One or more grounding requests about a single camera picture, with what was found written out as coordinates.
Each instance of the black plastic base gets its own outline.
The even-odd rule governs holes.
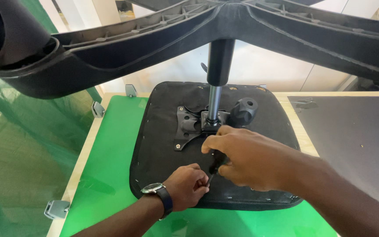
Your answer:
[[[230,87],[236,87],[237,90],[231,90]],[[130,165],[130,189],[134,196],[140,198],[141,188],[165,181],[179,166],[197,163],[208,173],[213,156],[201,153],[204,136],[194,138],[182,151],[174,150],[174,141],[178,130],[176,115],[179,106],[185,105],[191,111],[201,111],[208,104],[209,91],[208,84],[192,82],[163,82],[152,91]],[[259,108],[254,120],[246,126],[247,129],[299,149],[290,121],[270,91],[248,85],[223,86],[219,109],[230,111],[236,101],[244,97],[257,101]],[[210,191],[196,207],[276,210],[293,207],[301,201],[287,192],[258,192],[249,187],[238,187],[217,175],[210,184]]]

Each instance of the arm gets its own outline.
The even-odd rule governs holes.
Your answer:
[[[183,211],[197,205],[209,191],[205,187],[208,176],[198,164],[179,167],[163,182],[172,198],[173,211]],[[137,202],[107,219],[75,234],[80,236],[142,236],[163,216],[161,199],[155,195],[144,195]]]
[[[342,236],[379,236],[379,202],[325,161],[246,129],[222,126],[201,151],[218,149],[230,163],[220,175],[257,191],[288,191],[308,201]]]

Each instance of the wristwatch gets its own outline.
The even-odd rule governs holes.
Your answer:
[[[149,184],[145,186],[141,190],[141,192],[144,194],[157,194],[161,198],[163,202],[163,207],[165,208],[165,212],[163,213],[162,218],[159,219],[160,221],[163,220],[166,216],[168,216],[172,212],[172,208],[173,208],[172,198],[163,184],[161,183]]]

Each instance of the left hand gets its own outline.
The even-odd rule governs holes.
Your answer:
[[[198,164],[181,166],[163,182],[173,202],[173,211],[183,211],[197,205],[209,191],[208,176]]]

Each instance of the hand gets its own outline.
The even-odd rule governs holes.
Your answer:
[[[197,205],[200,198],[209,191],[206,187],[208,176],[198,164],[181,166],[163,182],[172,198],[173,211],[183,211]]]
[[[221,126],[216,135],[207,137],[201,152],[205,154],[210,149],[217,149],[230,159],[230,163],[219,167],[221,176],[257,191],[291,191],[295,172],[310,160],[310,156],[268,137],[229,126]]]

